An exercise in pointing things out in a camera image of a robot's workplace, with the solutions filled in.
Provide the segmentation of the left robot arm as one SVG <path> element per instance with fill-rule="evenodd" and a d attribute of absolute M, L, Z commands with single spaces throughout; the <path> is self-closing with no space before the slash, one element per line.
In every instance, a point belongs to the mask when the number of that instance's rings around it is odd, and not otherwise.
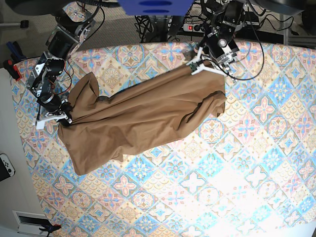
<path fill-rule="evenodd" d="M 235 36 L 245 24 L 244 3 L 239 0 L 201 0 L 200 6 L 206 16 L 199 27 L 203 39 L 198 44 L 197 55 L 187 66 L 192 75 L 208 71 L 238 80 L 229 65 L 236 62 L 239 51 Z"/>

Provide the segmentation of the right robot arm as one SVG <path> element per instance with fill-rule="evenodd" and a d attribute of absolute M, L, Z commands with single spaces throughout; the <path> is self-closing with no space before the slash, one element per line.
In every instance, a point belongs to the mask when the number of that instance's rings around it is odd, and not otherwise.
<path fill-rule="evenodd" d="M 26 87 L 35 96 L 39 111 L 35 119 L 37 130 L 44 129 L 45 123 L 51 120 L 64 126 L 72 123 L 72 106 L 68 94 L 72 83 L 61 92 L 55 91 L 57 77 L 66 72 L 66 62 L 86 40 L 94 26 L 94 17 L 100 6 L 84 20 L 74 22 L 65 11 L 61 10 L 57 18 L 57 27 L 46 42 L 47 51 L 43 52 L 27 79 Z"/>

